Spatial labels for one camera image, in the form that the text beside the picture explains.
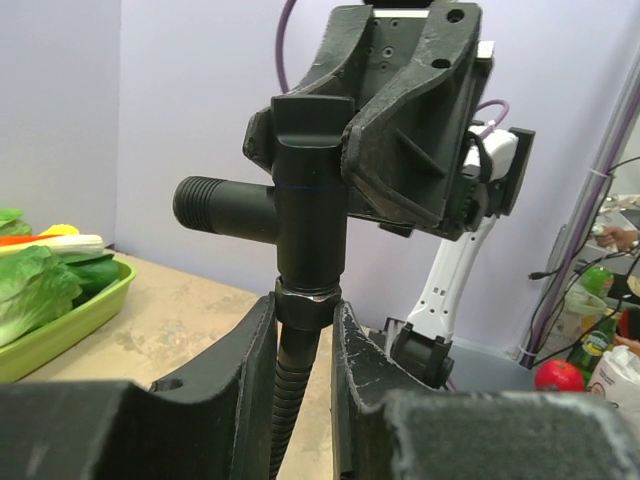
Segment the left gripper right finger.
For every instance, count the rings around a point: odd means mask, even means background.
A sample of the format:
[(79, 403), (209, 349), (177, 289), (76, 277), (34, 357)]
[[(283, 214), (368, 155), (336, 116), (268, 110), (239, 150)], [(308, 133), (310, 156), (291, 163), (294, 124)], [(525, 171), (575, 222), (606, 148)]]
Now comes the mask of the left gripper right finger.
[(636, 479), (639, 446), (586, 394), (443, 393), (335, 309), (331, 419), (337, 479)]

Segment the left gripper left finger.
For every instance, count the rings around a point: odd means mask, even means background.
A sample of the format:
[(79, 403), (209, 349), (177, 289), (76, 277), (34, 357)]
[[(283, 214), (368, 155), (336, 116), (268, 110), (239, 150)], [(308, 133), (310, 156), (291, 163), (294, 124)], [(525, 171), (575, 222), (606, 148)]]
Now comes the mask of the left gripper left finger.
[(130, 381), (1, 389), (5, 479), (265, 479), (275, 301), (150, 388)]

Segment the black T-shaped fitting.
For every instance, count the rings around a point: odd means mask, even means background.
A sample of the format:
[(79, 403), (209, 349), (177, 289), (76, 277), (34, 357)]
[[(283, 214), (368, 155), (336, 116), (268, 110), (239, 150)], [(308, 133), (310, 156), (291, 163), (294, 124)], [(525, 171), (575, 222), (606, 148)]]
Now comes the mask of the black T-shaped fitting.
[(177, 186), (173, 213), (185, 228), (275, 245), (282, 285), (320, 293), (345, 268), (348, 188), (340, 173), (349, 97), (279, 96), (255, 115), (247, 158), (267, 163), (272, 185), (190, 176)]

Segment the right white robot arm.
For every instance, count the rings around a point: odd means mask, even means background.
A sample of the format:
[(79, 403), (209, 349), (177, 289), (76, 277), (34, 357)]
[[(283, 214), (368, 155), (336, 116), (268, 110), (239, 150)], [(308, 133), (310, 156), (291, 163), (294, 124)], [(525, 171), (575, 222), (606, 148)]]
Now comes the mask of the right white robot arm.
[(449, 376), (463, 290), (515, 203), (531, 144), (475, 120), (493, 65), (481, 16), (473, 3), (338, 7), (305, 77), (251, 118), (243, 150), (272, 185), (247, 190), (245, 220), (277, 249), (284, 390), (308, 382), (340, 298), (352, 217), (440, 238), (416, 305), (384, 349), (430, 386)]

